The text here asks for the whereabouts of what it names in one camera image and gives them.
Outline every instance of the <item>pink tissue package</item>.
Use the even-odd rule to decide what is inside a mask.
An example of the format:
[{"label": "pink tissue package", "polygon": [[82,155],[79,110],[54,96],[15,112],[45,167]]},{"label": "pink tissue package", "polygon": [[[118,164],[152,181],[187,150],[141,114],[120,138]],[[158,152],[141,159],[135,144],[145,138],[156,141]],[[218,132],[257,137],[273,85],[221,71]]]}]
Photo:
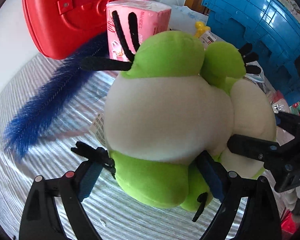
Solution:
[{"label": "pink tissue package", "polygon": [[168,30],[171,15],[171,7],[159,2],[149,0],[118,0],[107,4],[107,31],[110,58],[120,61],[128,61],[120,45],[117,33],[114,28],[112,12],[117,11],[126,37],[129,49],[135,53],[133,48],[128,15],[134,12],[138,19],[139,43],[152,35]]}]

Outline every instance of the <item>red suitcase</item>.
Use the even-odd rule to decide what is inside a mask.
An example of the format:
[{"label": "red suitcase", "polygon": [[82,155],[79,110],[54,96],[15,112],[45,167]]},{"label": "red suitcase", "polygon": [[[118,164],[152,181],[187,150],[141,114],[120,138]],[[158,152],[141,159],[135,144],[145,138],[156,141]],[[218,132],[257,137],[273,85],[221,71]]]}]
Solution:
[{"label": "red suitcase", "polygon": [[29,32],[39,51],[64,59],[106,31],[106,4],[114,0],[22,0]]}]

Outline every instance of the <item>green and white plush toy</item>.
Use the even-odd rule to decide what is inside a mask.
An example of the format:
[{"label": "green and white plush toy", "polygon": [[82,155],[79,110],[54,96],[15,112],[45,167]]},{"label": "green and white plush toy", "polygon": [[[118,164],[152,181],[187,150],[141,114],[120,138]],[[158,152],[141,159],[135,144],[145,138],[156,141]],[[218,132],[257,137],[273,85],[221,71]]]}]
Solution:
[{"label": "green and white plush toy", "polygon": [[232,134],[275,140],[271,105],[260,88],[242,79],[245,63],[256,60],[254,53],[242,56],[252,46],[238,51],[214,42],[205,51],[199,39],[179,31],[156,34],[139,45],[137,17],[131,13],[133,55],[116,11],[113,19],[130,62],[90,57],[82,67],[123,70],[104,108],[106,143],[120,187],[149,206],[196,211],[200,194],[208,193],[206,205],[212,199],[193,164],[204,150],[228,171],[258,176],[262,162],[226,146]]}]

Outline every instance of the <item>blue plastic crate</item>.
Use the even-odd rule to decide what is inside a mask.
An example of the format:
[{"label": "blue plastic crate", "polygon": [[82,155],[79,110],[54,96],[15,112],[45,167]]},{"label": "blue plastic crate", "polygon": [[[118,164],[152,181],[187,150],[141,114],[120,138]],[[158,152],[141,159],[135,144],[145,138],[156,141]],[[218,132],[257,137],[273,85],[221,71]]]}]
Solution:
[{"label": "blue plastic crate", "polygon": [[300,101],[300,79],[294,65],[300,55],[300,24],[278,0],[203,0],[211,12],[211,31],[237,48],[247,42],[259,64],[289,105]]}]

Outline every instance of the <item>stuffed animal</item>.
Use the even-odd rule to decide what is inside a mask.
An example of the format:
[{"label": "stuffed animal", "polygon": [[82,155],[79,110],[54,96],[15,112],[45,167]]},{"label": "stuffed animal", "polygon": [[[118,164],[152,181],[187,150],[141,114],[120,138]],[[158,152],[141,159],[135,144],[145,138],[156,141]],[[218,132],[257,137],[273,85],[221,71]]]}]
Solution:
[{"label": "stuffed animal", "polygon": [[104,108],[107,148],[120,187],[150,206],[196,211],[202,193],[208,193],[206,205],[213,198],[193,164],[204,150],[228,171],[256,176],[263,163],[232,154],[226,146],[232,134],[265,140],[276,136],[266,96],[242,79],[245,63],[257,58],[248,54],[252,45],[238,50],[214,42],[205,51],[199,39],[180,31],[156,34],[139,45],[138,20],[131,13],[134,55],[116,11],[113,20],[130,62],[88,57],[82,68],[121,70]]}]

